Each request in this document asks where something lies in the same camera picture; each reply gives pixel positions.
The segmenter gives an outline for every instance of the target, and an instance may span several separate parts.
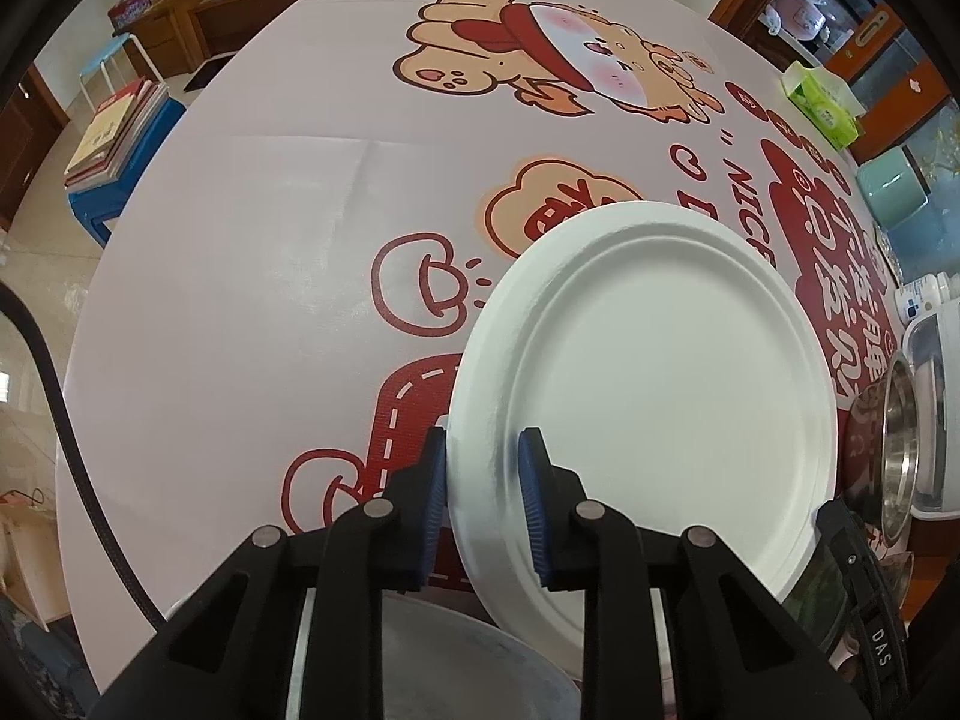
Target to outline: green mug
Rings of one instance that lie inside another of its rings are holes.
[[[870,213],[889,230],[926,204],[930,186],[906,146],[894,146],[860,166],[856,183]]]

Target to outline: orange cloud-shaped badge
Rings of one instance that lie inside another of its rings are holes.
[[[536,239],[582,211],[642,199],[618,178],[546,157],[524,164],[512,185],[484,197],[477,221],[494,248],[517,258]]]

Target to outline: black mat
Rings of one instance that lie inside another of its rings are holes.
[[[203,66],[194,74],[192,79],[187,81],[186,86],[184,86],[184,92],[195,92],[198,89],[203,89],[206,85],[213,81],[213,77],[216,76],[235,55],[231,54],[229,56],[218,56],[216,59],[210,59],[206,62],[203,62]]]

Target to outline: book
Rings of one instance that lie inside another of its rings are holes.
[[[66,184],[66,190],[70,194],[77,194],[80,191],[87,191],[116,181],[130,162],[130,157],[143,137],[143,133],[150,127],[152,121],[157,117],[157,112],[169,98],[170,93],[167,85],[157,84],[149,98],[139,108],[136,117],[124,131],[117,142],[116,148],[110,153],[107,162],[102,166],[92,167],[74,176]]]
[[[67,163],[64,176],[83,170],[84,167],[107,156],[117,135],[133,117],[133,110],[136,109],[140,94],[148,84],[152,85],[152,81],[136,79],[100,103],[93,121],[80,139],[80,146],[77,146],[77,150]]]

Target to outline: plastic stool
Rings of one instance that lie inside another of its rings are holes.
[[[140,180],[150,160],[166,140],[174,124],[179,122],[184,111],[186,108],[181,103],[176,100],[167,100],[160,106],[160,111],[157,111],[150,127],[144,130],[140,142],[133,147],[130,159],[116,181],[67,195],[70,210],[73,211],[77,221],[102,247],[105,247],[110,239],[109,228],[104,222],[117,218],[123,213],[123,208],[127,205],[136,182]]]
[[[136,50],[140,52],[140,56],[143,57],[143,60],[147,63],[147,67],[150,68],[155,78],[157,80],[161,80],[162,78],[160,71],[157,69],[157,65],[154,64],[154,60],[151,60],[150,57],[147,56],[147,52],[143,50],[143,45],[136,35],[131,35],[127,32],[124,32],[122,35],[117,35],[112,41],[107,43],[107,47],[105,47],[102,52],[98,53],[98,55],[86,63],[86,65],[80,71],[80,91],[83,92],[83,96],[86,98],[86,103],[90,106],[90,110],[94,113],[97,109],[93,104],[93,100],[90,100],[90,93],[86,90],[86,84],[83,80],[87,76],[94,76],[99,70],[100,73],[103,74],[104,80],[107,81],[107,89],[110,90],[110,93],[113,94],[116,92],[116,89],[113,87],[113,81],[110,80],[110,74],[107,72],[107,62],[112,64],[114,71],[121,76],[120,68],[117,67],[116,55],[117,52],[121,52],[123,50],[123,46],[128,40],[133,40],[133,45],[136,46]]]

